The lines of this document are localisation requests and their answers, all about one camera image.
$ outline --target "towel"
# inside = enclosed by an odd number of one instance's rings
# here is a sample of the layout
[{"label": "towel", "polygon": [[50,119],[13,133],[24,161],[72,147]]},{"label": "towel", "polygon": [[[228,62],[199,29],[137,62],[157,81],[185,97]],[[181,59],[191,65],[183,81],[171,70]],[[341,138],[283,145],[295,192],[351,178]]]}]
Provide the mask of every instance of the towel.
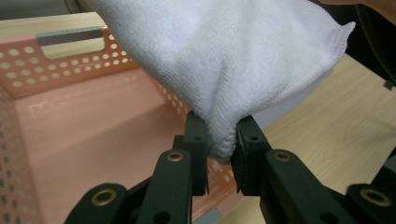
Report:
[{"label": "towel", "polygon": [[238,120],[268,125],[327,77],[355,23],[307,0],[87,0],[127,54],[206,123],[210,155],[233,154]]}]

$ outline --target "pink plastic basket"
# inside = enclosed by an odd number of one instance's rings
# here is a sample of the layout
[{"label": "pink plastic basket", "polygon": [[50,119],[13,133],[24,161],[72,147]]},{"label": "pink plastic basket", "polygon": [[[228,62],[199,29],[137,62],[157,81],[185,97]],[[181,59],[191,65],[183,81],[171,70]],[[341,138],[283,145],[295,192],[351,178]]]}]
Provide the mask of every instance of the pink plastic basket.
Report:
[{"label": "pink plastic basket", "polygon": [[[44,51],[87,39],[103,47]],[[92,27],[0,39],[0,111],[0,223],[52,224],[98,184],[130,188],[151,175],[189,108]],[[230,167],[208,169],[210,196],[194,198],[193,218],[235,192]]]}]

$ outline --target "perforated basket wall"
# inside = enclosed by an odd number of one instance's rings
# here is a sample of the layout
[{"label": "perforated basket wall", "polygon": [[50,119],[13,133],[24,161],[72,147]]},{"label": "perforated basket wall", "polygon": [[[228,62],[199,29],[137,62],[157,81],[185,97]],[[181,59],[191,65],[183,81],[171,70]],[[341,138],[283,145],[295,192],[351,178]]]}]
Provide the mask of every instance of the perforated basket wall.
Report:
[{"label": "perforated basket wall", "polygon": [[[104,48],[55,59],[49,59],[43,53],[44,46],[92,38],[103,39]],[[106,27],[0,40],[0,223],[44,223],[13,101],[135,68],[137,65]],[[174,113],[185,120],[190,108],[154,80],[152,83]],[[230,167],[209,161],[208,169],[211,194],[194,199],[195,217],[235,190]]]}]

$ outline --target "table surface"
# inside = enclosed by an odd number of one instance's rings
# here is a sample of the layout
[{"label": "table surface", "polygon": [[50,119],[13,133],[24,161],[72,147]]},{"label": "table surface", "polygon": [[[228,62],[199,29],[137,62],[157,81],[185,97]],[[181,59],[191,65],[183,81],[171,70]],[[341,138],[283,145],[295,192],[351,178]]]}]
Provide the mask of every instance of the table surface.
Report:
[{"label": "table surface", "polygon": [[[102,26],[95,13],[0,21],[0,37]],[[396,145],[396,90],[345,55],[298,107],[266,129],[273,148],[296,153],[326,186],[345,193],[370,183]],[[258,198],[246,197],[220,223],[263,223]]]}]

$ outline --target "brass screw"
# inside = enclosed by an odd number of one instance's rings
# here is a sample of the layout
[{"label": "brass screw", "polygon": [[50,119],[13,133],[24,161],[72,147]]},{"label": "brass screw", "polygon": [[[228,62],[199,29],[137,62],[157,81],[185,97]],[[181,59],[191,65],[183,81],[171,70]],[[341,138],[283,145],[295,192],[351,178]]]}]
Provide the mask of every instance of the brass screw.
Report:
[{"label": "brass screw", "polygon": [[291,161],[291,156],[285,152],[277,152],[274,154],[274,157],[278,161]]},{"label": "brass screw", "polygon": [[95,206],[104,206],[113,202],[116,196],[117,192],[114,189],[102,189],[93,195],[91,203]]},{"label": "brass screw", "polygon": [[171,152],[168,154],[168,156],[166,156],[166,159],[169,161],[181,161],[183,160],[183,154],[180,152]]},{"label": "brass screw", "polygon": [[392,205],[392,202],[387,195],[375,189],[361,189],[361,197],[363,197],[368,202],[381,207],[388,207]]}]

